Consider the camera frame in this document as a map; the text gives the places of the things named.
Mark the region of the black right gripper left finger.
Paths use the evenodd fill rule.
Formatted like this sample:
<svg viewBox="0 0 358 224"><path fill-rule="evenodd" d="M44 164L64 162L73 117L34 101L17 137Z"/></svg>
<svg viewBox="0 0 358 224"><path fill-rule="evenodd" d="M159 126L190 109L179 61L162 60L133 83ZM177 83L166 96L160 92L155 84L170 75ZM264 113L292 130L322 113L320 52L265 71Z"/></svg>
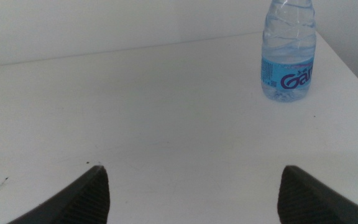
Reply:
<svg viewBox="0 0 358 224"><path fill-rule="evenodd" d="M106 223L109 207L107 171L103 166L93 166L63 190L12 223Z"/></svg>

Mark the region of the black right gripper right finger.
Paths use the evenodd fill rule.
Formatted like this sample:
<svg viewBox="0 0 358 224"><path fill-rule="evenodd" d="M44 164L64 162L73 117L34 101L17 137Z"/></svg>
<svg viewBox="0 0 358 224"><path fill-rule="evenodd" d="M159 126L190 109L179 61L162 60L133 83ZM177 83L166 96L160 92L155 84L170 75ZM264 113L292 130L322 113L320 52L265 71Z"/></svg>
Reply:
<svg viewBox="0 0 358 224"><path fill-rule="evenodd" d="M358 223L358 204L297 166L282 172L277 212L281 223Z"/></svg>

